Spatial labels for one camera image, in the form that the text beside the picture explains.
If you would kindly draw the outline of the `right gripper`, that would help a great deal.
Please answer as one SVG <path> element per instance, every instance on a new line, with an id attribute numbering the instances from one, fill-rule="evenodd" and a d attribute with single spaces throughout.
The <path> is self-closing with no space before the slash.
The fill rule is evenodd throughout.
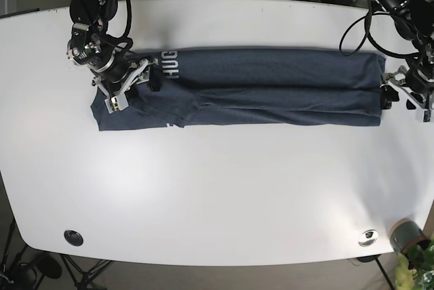
<path id="1" fill-rule="evenodd" d="M 127 56 L 112 51 L 93 57 L 88 68 L 94 75 L 93 85 L 106 97 L 104 103 L 109 114 L 130 105 L 126 92 L 132 86 L 145 84 L 152 92 L 161 90 L 162 69 L 159 60 L 151 56 Z"/>

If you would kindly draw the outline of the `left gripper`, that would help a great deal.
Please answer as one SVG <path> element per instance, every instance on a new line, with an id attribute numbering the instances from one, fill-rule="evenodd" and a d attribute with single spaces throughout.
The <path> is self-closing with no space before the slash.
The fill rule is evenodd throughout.
<path id="1" fill-rule="evenodd" d="M 393 87 L 396 77 L 404 75 L 398 86 L 406 93 L 406 108 L 416 113 L 422 123 L 433 122 L 433 63 L 426 56 L 406 56 L 406 70 L 382 74 L 380 84 L 380 107 L 391 109 L 399 101 L 399 92 Z"/>

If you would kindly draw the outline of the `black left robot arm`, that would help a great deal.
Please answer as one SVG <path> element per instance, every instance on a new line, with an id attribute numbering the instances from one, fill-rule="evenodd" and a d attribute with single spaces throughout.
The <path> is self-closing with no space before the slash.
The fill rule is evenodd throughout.
<path id="1" fill-rule="evenodd" d="M 361 45 L 369 41 L 380 53 L 404 60 L 395 72 L 382 75 L 382 108 L 390 109 L 403 94 L 406 108 L 415 110 L 423 123 L 433 122 L 433 4 L 427 0 L 367 0 L 368 12 L 357 21 L 363 22 L 365 35 Z M 393 19 L 398 34 L 410 41 L 416 51 L 399 54 L 381 47 L 372 37 L 374 16 Z"/>

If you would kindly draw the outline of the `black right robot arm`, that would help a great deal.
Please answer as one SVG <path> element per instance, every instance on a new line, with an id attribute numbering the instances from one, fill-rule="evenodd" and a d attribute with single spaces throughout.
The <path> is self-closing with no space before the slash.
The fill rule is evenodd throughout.
<path id="1" fill-rule="evenodd" d="M 73 22 L 67 44 L 67 57 L 77 66 L 86 66 L 92 80 L 105 96 L 109 113 L 129 106 L 130 90 L 147 84 L 151 90 L 160 88 L 153 73 L 158 59 L 132 51 L 134 44 L 129 34 L 132 27 L 132 2 L 126 3 L 126 24 L 123 34 L 114 37 L 108 33 L 109 22 L 118 10 L 118 0 L 71 0 L 69 14 Z"/>

